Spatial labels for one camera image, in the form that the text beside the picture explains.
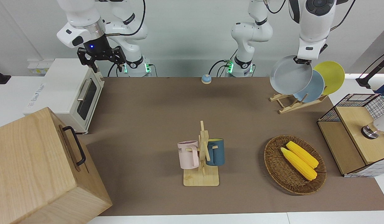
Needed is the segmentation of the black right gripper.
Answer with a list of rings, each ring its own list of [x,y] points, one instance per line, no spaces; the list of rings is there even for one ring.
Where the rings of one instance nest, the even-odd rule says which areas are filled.
[[[111,61],[117,66],[119,72],[123,71],[123,65],[126,63],[126,56],[121,46],[112,48],[107,37],[100,37],[84,43],[84,48],[78,48],[77,56],[81,64],[91,68],[94,73],[98,72],[95,60]]]

